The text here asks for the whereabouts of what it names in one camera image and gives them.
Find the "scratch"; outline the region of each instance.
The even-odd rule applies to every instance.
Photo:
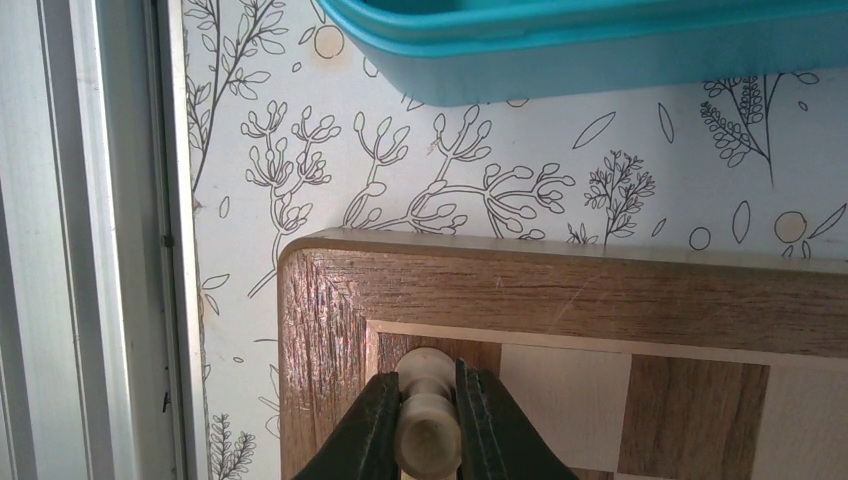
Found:
[[[574,300],[576,300],[577,297],[580,296],[580,293],[583,292],[583,289],[585,289],[586,286],[589,285],[589,283],[591,283],[593,280],[597,280],[598,278],[601,278],[601,275],[595,275],[583,282],[583,285],[581,285],[580,288],[578,288],[577,291],[574,292],[574,295],[572,295],[571,298],[567,302],[565,302],[565,305],[562,306],[562,308],[559,310],[559,313],[557,313],[556,317],[554,317],[554,319],[551,320],[551,323],[548,324],[548,328],[545,330],[545,335],[551,333],[556,324],[562,319],[562,317],[565,316],[565,312],[568,310],[569,307],[571,307],[571,304],[574,303]]]
[[[498,275],[498,279],[495,281],[495,290],[500,292],[501,298],[506,300],[506,292],[503,288],[503,281],[501,281],[501,276]]]

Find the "line drawing of plant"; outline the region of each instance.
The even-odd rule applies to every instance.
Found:
[[[701,118],[713,134],[715,148],[720,151],[719,157],[727,160],[729,168],[734,168],[739,166],[750,153],[754,153],[768,164],[772,186],[774,186],[774,168],[769,120],[777,85],[787,75],[794,76],[804,85],[819,83],[818,75],[812,72],[780,73],[773,79],[769,75],[762,75],[704,82],[704,90],[708,92],[709,98],[716,98],[722,94],[730,96],[739,121],[728,119],[709,101],[701,104]]]
[[[278,26],[285,6],[281,0],[239,0],[244,12],[235,36],[223,33],[221,0],[186,1],[190,8],[186,10],[185,17],[197,19],[200,22],[197,30],[208,32],[201,33],[200,38],[206,51],[214,56],[214,61],[208,66],[213,73],[211,82],[198,85],[190,75],[186,75],[189,144],[200,152],[191,186],[195,191],[206,166],[221,99],[227,92],[245,100],[258,98],[253,86],[267,82],[271,73],[264,70],[246,73],[244,60],[255,56],[260,49],[269,55],[285,53],[285,47],[277,41],[277,37],[288,29]]]
[[[383,195],[388,187],[376,180],[379,170],[406,156],[407,150],[401,143],[406,138],[408,130],[406,130],[407,127],[402,127],[395,131],[392,147],[387,150],[392,153],[375,154],[381,150],[381,141],[388,133],[391,121],[384,119],[378,125],[377,140],[374,142],[374,147],[370,147],[365,140],[365,116],[361,112],[358,113],[354,119],[354,130],[360,137],[363,149],[372,158],[372,169],[366,179],[365,188],[354,196],[348,206],[344,224],[372,230],[408,225],[419,233],[454,234],[457,228],[468,221],[467,215],[457,214],[457,204],[442,203],[434,208],[428,207],[442,195],[467,194],[478,196],[483,201],[489,224],[496,237],[504,238],[504,230],[507,230],[520,239],[544,238],[545,233],[539,229],[527,231],[524,221],[535,219],[538,215],[532,204],[555,214],[565,212],[565,208],[559,203],[559,200],[563,198],[559,188],[574,186],[575,181],[568,175],[557,175],[560,168],[558,164],[548,163],[536,175],[526,166],[502,171],[499,164],[492,163],[487,165],[483,172],[482,186],[452,184],[447,180],[446,177],[453,162],[477,162],[492,152],[491,147],[482,145],[483,140],[491,133],[492,122],[484,120],[478,123],[479,115],[478,105],[469,107],[463,115],[462,126],[453,141],[445,140],[447,127],[445,115],[440,113],[436,116],[433,121],[436,139],[431,144],[431,151],[438,151],[444,157],[441,167],[430,184],[418,192],[407,205],[403,215],[386,220],[382,218],[383,210],[379,207],[370,209],[364,218],[362,213],[365,211],[365,203],[371,198]],[[472,130],[476,132],[473,139],[469,136]],[[506,182],[514,181],[523,183],[522,188],[508,189],[504,186]]]
[[[662,232],[663,227],[665,227],[665,223],[668,221],[668,218],[663,218],[659,222],[657,222],[656,226],[654,226],[654,230],[651,232],[651,238],[656,237]]]
[[[359,137],[359,144],[362,146],[362,149],[365,150],[365,153],[371,157],[371,169],[368,171],[368,177],[365,180],[365,187],[360,190],[356,196],[354,196],[350,205],[348,205],[344,214],[342,226],[364,228],[369,223],[376,222],[383,213],[381,208],[375,208],[368,212],[366,218],[354,223],[355,220],[359,219],[360,214],[365,208],[369,198],[379,197],[386,192],[386,184],[375,180],[379,169],[390,167],[403,160],[409,152],[409,147],[404,145],[406,137],[409,136],[410,130],[408,125],[395,130],[394,133],[392,133],[391,146],[385,146],[383,140],[386,138],[386,134],[389,132],[391,126],[392,117],[386,117],[383,119],[383,121],[377,126],[377,136],[373,144],[369,146],[365,140],[365,115],[362,112],[358,112],[353,120],[353,130]]]
[[[327,23],[327,14],[324,13],[324,10],[318,6],[315,0],[309,0],[309,3],[312,5],[312,11],[315,12],[315,16],[318,17],[320,25],[312,25],[304,30],[297,44],[303,45],[309,40],[312,40],[312,48],[324,60],[341,55],[345,45],[344,34],[339,27],[332,23]]]
[[[265,422],[265,430],[268,430],[268,433],[271,435],[280,438],[280,386],[277,383],[280,379],[280,370],[274,365],[270,365],[270,367],[271,385],[274,387],[274,396],[277,401],[275,402],[274,400],[265,397],[259,397],[259,401],[274,411],[274,415]]]
[[[602,115],[601,117],[593,120],[592,123],[580,132],[580,135],[577,136],[577,140],[574,141],[574,146],[572,146],[571,149],[577,150],[578,148],[583,148],[590,144],[594,139],[604,133],[604,130],[612,124],[613,120],[615,120],[615,112],[609,112],[606,115]]]
[[[377,76],[380,74],[380,71],[377,69],[377,66],[371,63],[371,61],[368,60],[368,57],[366,57],[365,55],[362,56],[362,71],[368,78],[377,78]]]
[[[406,111],[407,112],[411,112],[413,110],[418,110],[419,108],[424,106],[423,103],[421,103],[418,100],[408,96],[405,93],[403,94],[403,98],[400,99],[400,103],[406,105]]]
[[[825,219],[813,233],[807,233],[807,219],[804,214],[797,211],[787,211],[781,213],[774,221],[774,235],[778,240],[787,244],[786,250],[783,251],[784,257],[791,257],[795,253],[795,247],[798,242],[801,242],[801,254],[804,258],[813,258],[813,247],[810,245],[810,240],[813,240],[820,235],[823,235],[831,228],[835,227],[842,217],[845,215],[845,210],[848,209],[848,203],[843,203],[842,206],[836,209],[827,219]]]
[[[643,199],[653,196],[656,187],[647,170],[639,171],[644,160],[621,150],[610,150],[610,154],[612,159],[604,156],[604,168],[589,174],[589,192],[583,194],[584,206],[606,211],[604,245],[610,236],[627,238],[633,235],[636,227],[633,215],[642,210]]]
[[[668,143],[674,143],[674,123],[671,121],[671,115],[668,114],[668,109],[662,103],[657,103],[657,114],[660,118],[660,128],[665,135]]]
[[[748,232],[751,230],[751,204],[748,200],[739,202],[736,211],[733,212],[733,221],[731,222],[733,238],[736,243],[742,245]]]
[[[575,229],[568,224],[568,240],[567,243],[576,243],[579,245],[594,245],[598,242],[598,236],[592,235],[591,237],[586,233],[586,224],[580,222],[580,227]]]
[[[296,205],[294,195],[307,185],[325,185],[333,178],[324,173],[327,160],[323,152],[315,147],[338,137],[342,131],[335,125],[336,117],[333,115],[322,117],[317,126],[307,126],[307,121],[312,118],[312,106],[307,106],[300,114],[300,121],[291,126],[292,135],[302,144],[295,160],[291,161],[286,158],[288,138],[280,136],[274,140],[288,105],[272,100],[265,110],[267,121],[260,121],[256,112],[250,111],[247,122],[241,124],[242,135],[261,141],[264,149],[264,153],[260,154],[259,147],[250,147],[248,156],[253,166],[245,170],[244,178],[268,189],[269,216],[277,234],[271,247],[271,269],[250,289],[248,298],[253,298],[277,275],[277,259],[282,251],[283,239],[300,230],[312,212],[312,203]]]
[[[229,214],[230,214],[230,196],[226,195],[221,200],[221,203],[218,204],[218,217],[220,217],[222,219],[227,218],[227,216]]]
[[[241,475],[249,471],[256,450],[256,436],[249,433],[239,432],[235,442],[230,440],[233,433],[229,418],[226,413],[212,416],[210,461],[216,480],[241,480]]]
[[[203,316],[203,313],[206,311],[206,305],[215,312],[215,315],[221,315],[221,310],[218,308],[218,301],[215,300],[215,297],[212,296],[213,290],[217,290],[224,286],[225,283],[230,279],[230,274],[225,273],[223,275],[216,275],[214,277],[209,277],[200,284],[200,292],[203,295],[203,299],[200,302],[200,315]]]

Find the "white wallpaper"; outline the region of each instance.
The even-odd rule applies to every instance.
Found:
[[[279,476],[274,268],[298,236],[848,259],[848,70],[441,109],[310,0],[186,0],[185,22],[218,480]]]

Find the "circle drawing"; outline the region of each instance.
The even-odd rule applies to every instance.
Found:
[[[698,227],[689,234],[689,246],[692,250],[701,251],[710,246],[712,234],[704,227]]]
[[[807,219],[801,212],[783,212],[774,221],[774,234],[783,243],[795,243],[807,232]]]

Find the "light wooden square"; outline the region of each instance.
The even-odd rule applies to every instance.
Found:
[[[848,476],[848,374],[772,368],[754,480]]]
[[[569,467],[614,472],[630,355],[504,345],[501,381]]]

